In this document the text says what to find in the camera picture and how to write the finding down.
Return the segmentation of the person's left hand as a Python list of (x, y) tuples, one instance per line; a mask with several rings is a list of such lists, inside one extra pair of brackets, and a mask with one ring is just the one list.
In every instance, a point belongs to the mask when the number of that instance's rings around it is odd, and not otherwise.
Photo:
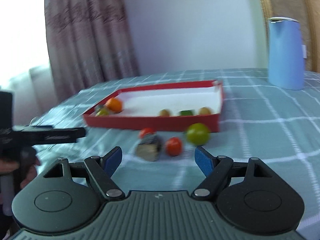
[[(36, 158), (35, 162), (29, 168), (27, 175), (20, 183), (21, 189), (26, 187), (37, 176), (36, 167), (40, 166), (40, 165), (41, 165), (41, 163), (40, 163), (39, 159)], [(15, 162), (15, 161), (8, 161), (8, 160), (1, 159), (0, 167), (1, 167), (1, 173), (6, 174), (6, 173), (14, 172), (15, 170), (17, 170), (20, 167), (20, 165), (19, 165), (19, 163)]]

